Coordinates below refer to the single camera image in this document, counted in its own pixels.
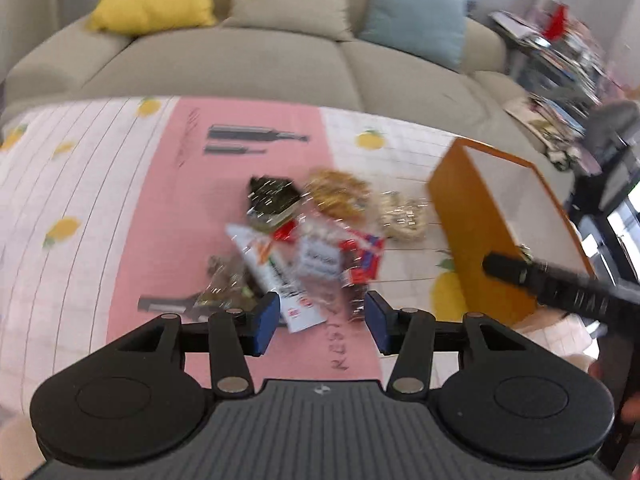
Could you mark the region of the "person's right hand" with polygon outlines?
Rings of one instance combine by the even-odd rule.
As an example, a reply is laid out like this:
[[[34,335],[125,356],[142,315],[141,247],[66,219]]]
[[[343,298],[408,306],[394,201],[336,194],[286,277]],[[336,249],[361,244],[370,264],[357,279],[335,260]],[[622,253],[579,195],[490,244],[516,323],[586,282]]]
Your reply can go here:
[[[604,382],[604,370],[599,361],[593,361],[588,367],[588,374],[591,377]],[[618,401],[618,407],[620,408],[620,419],[624,424],[634,425],[638,424],[640,419],[640,398],[639,393],[635,392],[628,396],[624,400],[620,396],[620,392],[612,389],[612,396]]]

